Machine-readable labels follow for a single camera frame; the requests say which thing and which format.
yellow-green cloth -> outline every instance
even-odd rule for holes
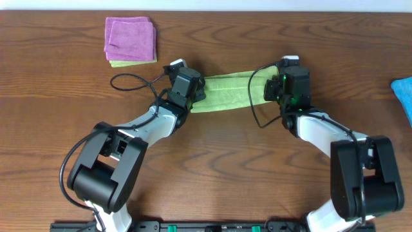
[[[157,62],[157,57],[153,61],[109,61],[112,68],[126,67],[131,65],[149,64]]]
[[[191,113],[231,110],[250,106],[247,84],[253,71],[215,75],[205,77],[206,99],[195,102]],[[253,105],[266,103],[263,90],[267,79],[279,75],[277,67],[272,66],[261,70],[253,76],[250,83],[250,94]]]

pink cloth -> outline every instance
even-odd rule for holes
[[[108,17],[105,29],[108,61],[156,59],[156,29],[148,17]]]

blue object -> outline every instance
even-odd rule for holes
[[[402,103],[406,117],[412,126],[412,77],[394,81],[391,87],[400,103]]]

robotic arm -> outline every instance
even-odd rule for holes
[[[373,217],[399,211],[404,206],[404,193],[390,140],[351,131],[313,107],[310,73],[307,68],[300,67],[298,56],[283,57],[275,65],[280,75],[267,81],[265,100],[280,105],[282,123],[293,136],[312,143],[331,158],[332,199],[305,216],[304,222],[133,222],[126,201],[135,185],[146,149],[180,128],[192,104],[205,98],[204,78],[181,59],[164,67],[172,88],[164,90],[167,98],[160,100],[156,118],[140,128],[99,133],[89,139],[69,174],[67,186],[98,211],[107,232],[375,231],[374,227],[357,226]],[[155,112],[156,106],[151,106],[147,113],[119,126],[140,124]],[[108,127],[111,126],[100,122],[93,130]],[[99,161],[99,155],[118,160],[117,167]],[[364,168],[374,169],[375,174],[363,177]],[[102,231],[103,227],[97,221],[95,226],[52,224],[50,231],[79,231],[84,226]]]

table surface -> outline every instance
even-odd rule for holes
[[[105,17],[137,15],[158,31],[158,62],[111,68]],[[115,74],[153,79],[184,58],[204,76],[217,75],[294,54],[311,71],[316,106],[355,131],[392,140],[406,205],[375,223],[379,231],[412,230],[412,131],[389,87],[412,74],[411,14],[2,11],[0,35],[0,231],[92,219],[60,192],[65,154],[96,123],[128,122],[153,101],[149,89],[112,89]],[[279,114],[276,103],[256,108],[262,121]],[[330,198],[329,164],[280,122],[259,129],[250,108],[193,113],[147,151],[128,208],[165,221],[299,218]]]

